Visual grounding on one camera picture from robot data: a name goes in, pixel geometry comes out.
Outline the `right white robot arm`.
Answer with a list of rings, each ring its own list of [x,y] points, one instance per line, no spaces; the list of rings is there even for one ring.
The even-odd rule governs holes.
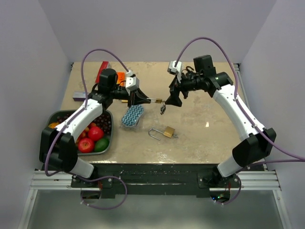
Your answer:
[[[217,166],[212,176],[215,186],[224,187],[229,182],[229,176],[270,155],[276,133],[256,120],[240,96],[234,94],[235,86],[229,75],[216,72],[210,55],[196,57],[193,62],[195,69],[187,73],[183,73],[181,62],[169,63],[167,71],[175,77],[169,86],[170,96],[165,104],[180,107],[180,94],[187,98],[190,91],[203,90],[225,111],[241,142],[232,150],[232,156]]]

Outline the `brass padlock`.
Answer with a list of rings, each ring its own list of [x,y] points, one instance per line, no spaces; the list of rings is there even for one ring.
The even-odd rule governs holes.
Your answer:
[[[178,138],[178,135],[175,133],[175,129],[172,127],[166,127],[164,131],[157,130],[155,128],[151,128],[148,130],[148,135],[156,140],[160,140],[160,138],[157,138],[153,135],[153,132],[157,132],[159,134],[162,134],[163,136],[167,138]]]
[[[160,98],[147,98],[150,103],[162,104],[163,100]]]

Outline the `astronaut keychain with keys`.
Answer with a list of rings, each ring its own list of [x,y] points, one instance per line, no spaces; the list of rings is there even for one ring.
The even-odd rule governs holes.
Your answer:
[[[160,108],[160,114],[163,115],[166,111],[166,104],[165,101],[162,101],[162,106]]]

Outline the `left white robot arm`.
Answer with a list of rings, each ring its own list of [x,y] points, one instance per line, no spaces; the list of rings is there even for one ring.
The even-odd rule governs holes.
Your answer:
[[[128,106],[149,104],[151,100],[139,88],[139,79],[128,72],[125,85],[117,83],[118,74],[114,69],[104,69],[100,73],[97,89],[93,89],[84,103],[65,121],[55,128],[46,127],[41,134],[40,161],[44,164],[45,175],[50,177],[48,167],[56,172],[66,172],[82,177],[82,182],[88,187],[98,184],[99,176],[94,173],[94,165],[78,156],[75,145],[77,138],[84,129],[104,110],[113,100],[126,100]]]

